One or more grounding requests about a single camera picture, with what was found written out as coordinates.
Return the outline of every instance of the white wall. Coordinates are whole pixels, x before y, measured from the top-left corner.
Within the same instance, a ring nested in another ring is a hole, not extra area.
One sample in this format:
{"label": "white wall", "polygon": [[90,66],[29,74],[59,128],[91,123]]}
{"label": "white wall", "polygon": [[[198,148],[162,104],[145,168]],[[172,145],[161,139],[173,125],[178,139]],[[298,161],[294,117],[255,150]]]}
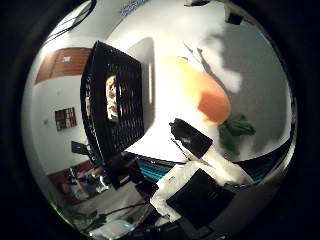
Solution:
{"label": "white wall", "polygon": [[[98,0],[93,12],[80,25],[46,44],[33,62],[23,98],[22,135],[31,171],[40,185],[44,182],[44,174],[60,171],[88,159],[72,154],[70,146],[71,140],[85,140],[79,100],[81,76],[55,78],[34,85],[40,65],[45,56],[54,50],[91,48],[95,41],[105,40],[122,20],[118,10],[126,2]],[[75,107],[78,125],[57,132],[54,111],[68,107]]]}
{"label": "white wall", "polygon": [[[46,173],[60,171],[88,159],[72,153],[70,144],[72,140],[86,140],[80,109],[80,81],[81,76],[59,77],[33,88],[31,128],[34,145]],[[70,107],[75,107],[77,126],[58,132],[55,111]]]}

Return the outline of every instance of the white cloth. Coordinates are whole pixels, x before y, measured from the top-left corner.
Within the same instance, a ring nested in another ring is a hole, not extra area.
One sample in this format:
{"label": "white cloth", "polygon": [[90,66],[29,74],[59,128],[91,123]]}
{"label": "white cloth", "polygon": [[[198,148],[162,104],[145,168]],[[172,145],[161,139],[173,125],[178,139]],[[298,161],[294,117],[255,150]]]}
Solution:
{"label": "white cloth", "polygon": [[211,176],[218,185],[224,186],[228,184],[252,184],[251,177],[238,165],[235,165],[215,152],[214,149],[204,155],[205,162],[214,166],[208,166],[200,161],[190,161],[181,167],[174,166],[157,185],[159,189],[150,199],[150,203],[156,208],[162,216],[168,216],[170,222],[174,222],[181,218],[181,215],[171,208],[166,200],[178,192],[195,174],[198,169],[202,169]]}

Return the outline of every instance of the cable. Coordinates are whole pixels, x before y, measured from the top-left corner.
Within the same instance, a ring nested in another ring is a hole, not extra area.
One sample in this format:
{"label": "cable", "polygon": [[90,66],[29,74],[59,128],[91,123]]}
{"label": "cable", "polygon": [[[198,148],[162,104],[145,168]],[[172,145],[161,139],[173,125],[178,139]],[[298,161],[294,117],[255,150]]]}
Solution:
{"label": "cable", "polygon": [[143,205],[147,205],[147,204],[150,204],[150,202],[143,202],[143,203],[133,204],[133,205],[129,205],[127,207],[119,208],[119,209],[116,209],[116,210],[113,210],[111,212],[106,213],[105,217],[108,217],[109,215],[116,213],[116,212],[119,212],[119,211],[122,211],[122,210],[130,209],[130,208],[134,208],[134,207],[138,207],[138,206],[143,206]]}
{"label": "cable", "polygon": [[59,25],[57,25],[57,27],[60,27],[60,26],[62,26],[62,25],[64,25],[64,24],[66,24],[67,22],[70,22],[70,21],[72,21],[72,20],[74,20],[74,19],[76,19],[76,18],[78,18],[78,17],[82,16],[83,14],[86,14],[87,12],[89,12],[89,10],[87,10],[87,11],[85,11],[85,12],[80,13],[78,16],[76,16],[76,17],[74,17],[74,18],[70,18],[70,19],[68,19],[68,20],[64,21],[63,23],[60,23]]}
{"label": "cable", "polygon": [[45,42],[42,44],[42,47],[43,47],[44,45],[46,45],[47,43],[51,42],[52,40],[56,39],[57,37],[61,36],[62,34],[68,32],[68,31],[70,31],[70,30],[72,30],[73,28],[75,28],[76,26],[78,26],[80,23],[82,23],[82,21],[83,21],[84,19],[86,19],[86,17],[89,16],[89,14],[93,11],[94,7],[96,6],[96,3],[97,3],[97,0],[91,0],[91,5],[90,5],[89,10],[88,10],[88,11],[85,11],[86,15],[85,15],[80,21],[72,24],[70,27],[68,27],[68,28],[66,28],[66,29],[63,29],[63,30],[61,30],[61,31],[59,31],[59,32],[56,32],[56,33],[48,36],[47,39],[48,39],[48,38],[51,38],[51,37],[53,37],[53,36],[55,36],[55,37],[52,38],[52,39],[49,39],[49,40],[45,41]]}

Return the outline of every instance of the black plastic crate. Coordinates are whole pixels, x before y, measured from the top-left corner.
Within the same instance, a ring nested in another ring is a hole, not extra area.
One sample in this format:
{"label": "black plastic crate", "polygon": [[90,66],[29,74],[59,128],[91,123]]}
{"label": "black plastic crate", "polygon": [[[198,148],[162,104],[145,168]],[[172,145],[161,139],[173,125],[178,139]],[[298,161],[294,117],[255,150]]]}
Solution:
{"label": "black plastic crate", "polygon": [[[112,104],[107,98],[108,79],[113,82],[108,85],[114,91]],[[89,143],[106,165],[144,134],[141,82],[141,64],[137,60],[102,42],[94,44],[82,75],[80,98]],[[110,117],[111,105],[116,116]]]}

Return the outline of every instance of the desk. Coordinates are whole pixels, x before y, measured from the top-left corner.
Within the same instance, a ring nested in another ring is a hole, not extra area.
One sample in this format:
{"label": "desk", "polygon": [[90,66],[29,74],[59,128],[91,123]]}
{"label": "desk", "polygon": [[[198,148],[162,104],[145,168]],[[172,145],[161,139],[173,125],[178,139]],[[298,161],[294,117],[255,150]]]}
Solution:
{"label": "desk", "polygon": [[213,139],[218,150],[217,127],[205,125],[185,99],[176,99],[172,83],[161,78],[157,64],[162,56],[189,57],[183,41],[202,56],[214,78],[226,90],[231,115],[243,113],[256,127],[254,136],[238,141],[245,161],[264,155],[289,138],[291,97],[286,75],[270,44],[254,26],[224,22],[224,9],[212,2],[201,8],[186,8],[181,2],[152,1],[142,6],[115,29],[106,40],[143,65],[143,106],[146,133],[127,151],[157,159],[185,161],[171,142],[169,122],[187,121]]}

